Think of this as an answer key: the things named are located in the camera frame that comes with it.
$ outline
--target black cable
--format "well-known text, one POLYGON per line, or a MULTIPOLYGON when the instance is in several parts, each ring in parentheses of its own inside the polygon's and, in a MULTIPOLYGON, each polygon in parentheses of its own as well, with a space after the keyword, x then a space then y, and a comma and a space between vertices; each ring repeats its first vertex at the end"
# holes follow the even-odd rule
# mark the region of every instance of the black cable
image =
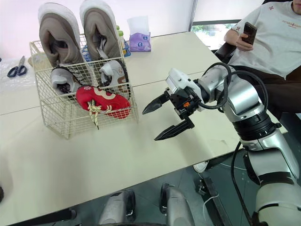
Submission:
POLYGON ((218 63, 215 63, 213 65, 211 65, 206 71, 205 73, 203 74, 203 76, 206 74, 206 72, 211 69, 212 67, 216 66, 216 65, 221 65, 221 66, 224 66, 226 69, 227 69, 227 76, 226 76, 226 79, 224 79, 224 82, 223 82, 223 91, 217 101, 217 105, 214 105, 214 106, 209 106, 209 105, 206 105, 206 104, 203 104, 201 102, 198 103, 198 105, 200 105, 201 107, 205 108, 205 109, 219 109, 221 107, 223 107, 227 100, 228 100, 228 87, 230 85, 230 82, 231 82, 231 78, 232 78, 232 75, 234 74, 245 74, 245 75, 248 75, 249 77, 253 78, 254 80, 256 80, 262 91, 263 91, 263 95, 264 95, 264 111, 266 112, 267 109, 268 109, 268 104, 269 104, 269 96, 268 96, 268 92, 267 92, 267 89, 263 83, 263 81, 255 74, 251 73, 251 72, 248 72, 248 71, 233 71, 231 72, 231 69, 230 67, 225 64, 225 63, 222 63, 222 62, 218 62, 218 63))
POLYGON ((246 205, 245 205, 245 202, 244 202, 244 199, 243 197, 241 196, 241 193, 239 191, 239 188, 237 186, 237 183, 236 183, 236 180, 235 180, 235 177, 234 177, 234 164, 235 164, 235 158, 236 158, 236 154, 239 152, 239 147, 241 145, 241 142, 239 141, 239 143, 237 144, 236 148, 235 148, 235 151, 233 153, 233 158, 232 158, 232 162, 231 162, 231 178, 232 178, 232 182, 233 182, 233 185, 235 187, 235 190, 236 190, 236 193, 238 195, 238 198, 239 198, 239 201, 240 201, 240 204, 243 208, 243 211, 245 213, 245 216, 246 216, 246 219, 248 220, 249 222, 249 225, 252 226, 252 218, 246 208, 246 205))
POLYGON ((263 91, 263 95, 264 95, 264 111, 266 112, 268 109, 268 104, 269 104, 269 96, 268 96, 267 88, 265 87, 265 84, 263 83, 263 81, 257 75, 255 75, 251 72, 248 72, 248 71, 233 71, 231 74, 232 75, 233 74, 245 74, 245 75, 250 76, 251 78, 253 78, 254 80, 256 80, 259 83, 259 85, 263 91))
POLYGON ((221 108, 222 106, 224 106, 224 105, 226 104, 227 99, 228 99, 228 86, 230 85, 232 74, 231 74, 231 69, 230 69, 230 67, 229 67, 227 64, 222 63, 222 62, 217 62, 217 63, 211 65, 211 66, 205 71, 205 73, 204 73, 203 75, 205 75, 206 72, 207 72, 209 69, 211 69, 212 67, 217 66, 217 65, 221 65, 221 66, 225 67, 226 70, 227 70, 227 72, 228 72, 227 77, 226 77, 227 79, 224 79, 224 82, 223 82, 223 87, 224 87, 224 89, 223 89, 223 97, 224 97, 224 98, 223 98, 223 100, 222 100, 220 103, 217 103, 217 105, 214 105, 214 106, 205 105, 205 104, 199 102, 198 105, 200 105, 201 107, 203 107, 203 108, 205 108, 205 109, 214 110, 214 109, 221 108))
POLYGON ((224 113, 224 111, 221 108, 217 109, 220 113, 224 113))

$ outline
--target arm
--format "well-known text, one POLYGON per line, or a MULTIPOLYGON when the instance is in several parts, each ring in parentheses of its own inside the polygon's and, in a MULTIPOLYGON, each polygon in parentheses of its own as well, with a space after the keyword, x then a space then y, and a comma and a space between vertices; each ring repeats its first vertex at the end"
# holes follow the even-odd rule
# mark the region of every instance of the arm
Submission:
POLYGON ((244 34, 244 26, 246 22, 249 22, 256 26, 257 19, 261 12, 261 7, 258 7, 244 19, 239 21, 236 25, 231 27, 231 29, 226 33, 224 41, 232 46, 236 46, 241 51, 253 50, 253 46, 242 41, 242 38, 247 38, 248 36, 244 34))
POLYGON ((253 182, 260 185, 256 195, 256 212, 251 218, 234 178, 235 156, 241 144, 239 142, 233 154, 231 178, 249 224, 251 226, 299 225, 301 187, 297 183, 300 172, 298 162, 278 129, 279 126, 274 124, 266 113, 267 93, 265 94, 266 106, 264 106, 249 82, 239 77, 231 77, 237 73, 242 71, 235 72, 233 68, 223 63, 213 64, 204 76, 193 81, 201 89, 201 97, 199 97, 193 91, 194 85, 190 83, 191 79, 186 74, 173 69, 166 79, 169 85, 166 89, 167 94, 164 94, 164 98, 160 96, 154 99, 144 109, 143 114, 158 109, 168 100, 172 101, 175 111, 184 121, 167 128, 155 138, 155 140, 164 140, 193 128, 194 124, 189 116, 199 110, 198 107, 216 109, 222 106, 223 112, 232 122, 240 136, 240 142, 247 151, 244 154, 247 174, 253 182), (216 106, 204 105, 220 99, 216 94, 221 95, 221 84, 224 90, 221 102, 216 106))
POLYGON ((226 33, 224 37, 224 41, 232 46, 236 46, 241 51, 250 51, 253 50, 253 45, 246 43, 242 40, 242 38, 247 38, 247 37, 248 35, 244 33, 241 33, 239 35, 236 31, 230 29, 226 33))

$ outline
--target orange part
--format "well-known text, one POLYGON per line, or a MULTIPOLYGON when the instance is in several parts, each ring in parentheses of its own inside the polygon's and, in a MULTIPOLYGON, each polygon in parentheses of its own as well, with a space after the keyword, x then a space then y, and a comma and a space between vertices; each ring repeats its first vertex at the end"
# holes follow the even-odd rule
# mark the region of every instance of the orange part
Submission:
POLYGON ((188 107, 190 105, 189 102, 186 102, 185 104, 183 104, 184 107, 188 107))

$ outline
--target tissue box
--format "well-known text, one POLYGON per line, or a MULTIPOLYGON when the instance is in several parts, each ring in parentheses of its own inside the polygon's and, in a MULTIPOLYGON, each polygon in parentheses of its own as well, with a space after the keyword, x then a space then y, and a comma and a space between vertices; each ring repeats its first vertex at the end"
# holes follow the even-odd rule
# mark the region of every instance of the tissue box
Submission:
POLYGON ((130 51, 150 52, 151 33, 149 30, 149 19, 147 16, 132 17, 127 20, 130 28, 130 51))
POLYGON ((151 33, 148 35, 135 33, 130 35, 131 52, 150 52, 151 51, 151 33))

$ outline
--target blue scissors handle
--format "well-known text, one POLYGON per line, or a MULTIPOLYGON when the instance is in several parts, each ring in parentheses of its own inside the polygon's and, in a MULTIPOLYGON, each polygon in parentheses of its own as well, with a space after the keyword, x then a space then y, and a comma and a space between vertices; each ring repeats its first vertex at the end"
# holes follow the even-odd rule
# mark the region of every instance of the blue scissors handle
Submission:
POLYGON ((24 65, 21 65, 20 67, 18 67, 18 71, 17 71, 17 75, 24 75, 27 72, 27 67, 25 67, 24 65))
POLYGON ((9 78, 15 77, 17 72, 18 72, 18 67, 13 67, 12 69, 9 70, 8 77, 9 78))
POLYGON ((25 67, 24 65, 20 66, 20 67, 13 67, 12 69, 9 70, 8 72, 8 77, 9 78, 13 78, 16 75, 24 75, 27 72, 27 67, 25 67))

